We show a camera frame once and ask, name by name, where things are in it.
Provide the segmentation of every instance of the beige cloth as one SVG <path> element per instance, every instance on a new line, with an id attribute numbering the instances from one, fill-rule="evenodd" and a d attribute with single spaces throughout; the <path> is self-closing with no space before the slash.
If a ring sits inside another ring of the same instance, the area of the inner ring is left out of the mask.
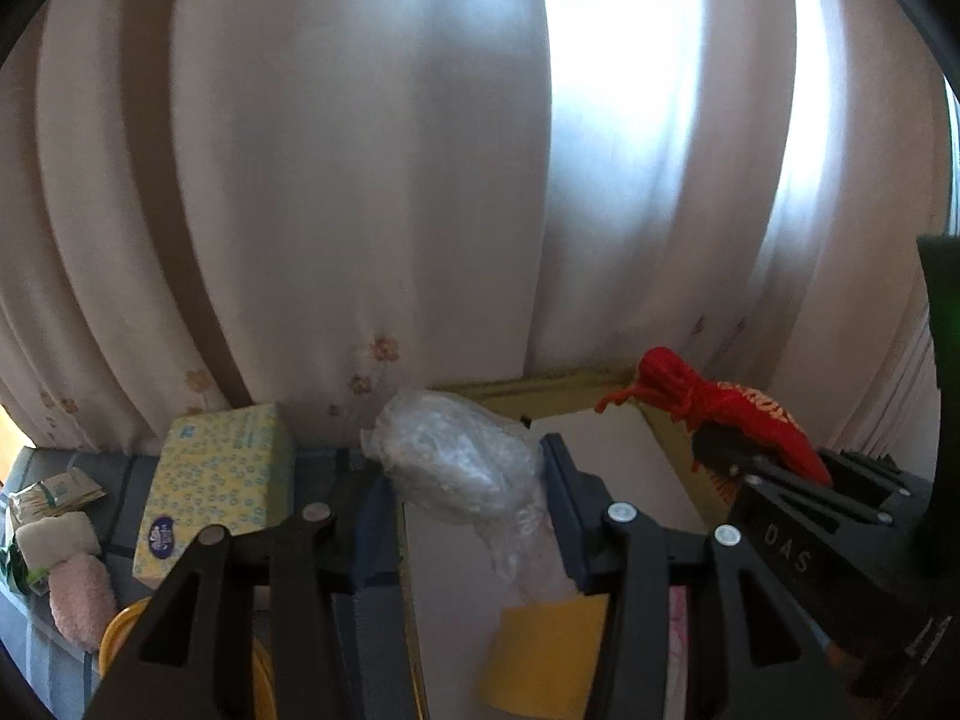
<path id="1" fill-rule="evenodd" d="M 922 321 L 942 79 L 893 0 L 796 2 L 51 0 L 0 70 L 0 403 L 336 445 L 664 344 L 853 435 Z"/>
<path id="2" fill-rule="evenodd" d="M 16 545 L 31 571 L 50 570 L 74 555 L 99 555 L 100 542 L 83 512 L 43 517 L 17 529 Z"/>

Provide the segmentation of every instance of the clear plastic bag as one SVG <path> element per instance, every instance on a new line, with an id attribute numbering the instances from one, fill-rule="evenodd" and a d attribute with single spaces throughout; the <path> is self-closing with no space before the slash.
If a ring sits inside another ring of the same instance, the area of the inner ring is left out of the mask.
<path id="1" fill-rule="evenodd" d="M 539 595 L 536 566 L 553 533 L 544 461 L 523 425 L 456 395 L 405 389 L 361 440 L 402 500 L 452 525 L 472 525 L 493 569 L 522 596 Z"/>

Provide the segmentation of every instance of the metal pin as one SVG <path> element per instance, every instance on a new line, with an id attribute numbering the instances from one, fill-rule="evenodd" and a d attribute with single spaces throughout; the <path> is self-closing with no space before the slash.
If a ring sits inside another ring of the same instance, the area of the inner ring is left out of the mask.
<path id="1" fill-rule="evenodd" d="M 330 517 L 330 514 L 330 507 L 327 504 L 322 501 L 314 501 L 304 506 L 301 517 L 307 522 L 323 522 Z"/>
<path id="2" fill-rule="evenodd" d="M 223 525 L 208 525 L 200 531 L 200 536 L 197 536 L 197 539 L 203 546 L 212 547 L 214 544 L 223 541 L 224 536 L 227 536 L 227 529 Z"/>
<path id="3" fill-rule="evenodd" d="M 713 531 L 713 537 L 725 547 L 736 547 L 740 543 L 740 531 L 733 525 L 721 525 Z"/>
<path id="4" fill-rule="evenodd" d="M 607 507 L 607 517 L 614 522 L 633 522 L 637 519 L 637 507 L 629 503 L 611 503 Z"/>

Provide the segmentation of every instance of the tissue box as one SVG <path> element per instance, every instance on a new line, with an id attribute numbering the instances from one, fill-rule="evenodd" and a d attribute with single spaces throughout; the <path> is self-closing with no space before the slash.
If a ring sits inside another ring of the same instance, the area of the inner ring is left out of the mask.
<path id="1" fill-rule="evenodd" d="M 206 525 L 234 536 L 293 509 L 294 445 L 275 404 L 174 420 L 160 452 L 133 556 L 133 576 L 160 586 Z"/>

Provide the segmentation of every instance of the red drawstring pouch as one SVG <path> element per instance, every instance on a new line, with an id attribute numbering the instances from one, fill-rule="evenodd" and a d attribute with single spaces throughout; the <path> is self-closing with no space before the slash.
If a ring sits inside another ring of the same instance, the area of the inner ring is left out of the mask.
<path id="1" fill-rule="evenodd" d="M 690 432 L 704 422 L 731 425 L 776 452 L 795 474 L 825 487 L 832 485 L 827 466 L 794 418 L 758 389 L 704 379 L 663 346 L 643 355 L 638 369 L 635 384 L 601 400 L 596 405 L 598 413 L 611 403 L 621 406 L 629 398 L 636 398 L 665 410 L 675 422 L 683 420 Z"/>

